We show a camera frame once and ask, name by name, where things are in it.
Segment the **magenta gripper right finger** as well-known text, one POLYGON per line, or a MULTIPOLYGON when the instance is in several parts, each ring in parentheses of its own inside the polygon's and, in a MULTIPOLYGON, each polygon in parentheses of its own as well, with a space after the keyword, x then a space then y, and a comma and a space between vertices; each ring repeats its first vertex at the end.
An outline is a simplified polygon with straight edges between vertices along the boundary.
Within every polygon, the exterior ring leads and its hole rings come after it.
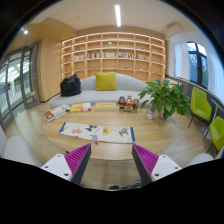
POLYGON ((158 156, 136 144, 132 145, 132 155, 143 186, 181 170, 167 155, 158 156))

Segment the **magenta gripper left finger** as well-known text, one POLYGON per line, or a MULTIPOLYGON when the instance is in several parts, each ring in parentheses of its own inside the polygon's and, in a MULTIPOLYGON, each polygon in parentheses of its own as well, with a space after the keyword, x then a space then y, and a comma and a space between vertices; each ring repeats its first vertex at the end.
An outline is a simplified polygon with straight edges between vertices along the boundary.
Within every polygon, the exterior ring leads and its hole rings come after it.
POLYGON ((74 184, 81 183, 91 155, 91 144, 81 146, 66 155, 56 154, 48 162, 41 166, 56 176, 68 180, 74 184))

